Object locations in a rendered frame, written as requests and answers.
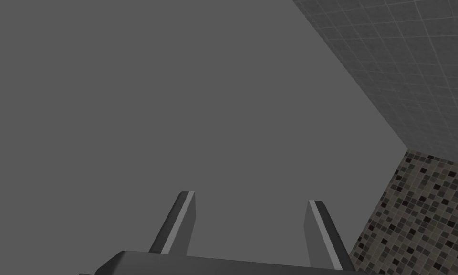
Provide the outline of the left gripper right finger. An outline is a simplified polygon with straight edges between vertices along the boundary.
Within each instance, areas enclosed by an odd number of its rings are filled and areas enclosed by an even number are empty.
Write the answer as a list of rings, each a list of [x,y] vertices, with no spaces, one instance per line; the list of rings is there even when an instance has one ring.
[[[322,201],[307,201],[303,231],[310,267],[356,271],[334,222]]]

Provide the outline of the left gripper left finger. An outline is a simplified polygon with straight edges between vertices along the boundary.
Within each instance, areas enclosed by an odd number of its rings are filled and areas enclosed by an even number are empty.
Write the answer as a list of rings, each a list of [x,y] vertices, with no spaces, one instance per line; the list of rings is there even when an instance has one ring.
[[[182,191],[155,237],[150,253],[186,256],[196,221],[196,196]]]

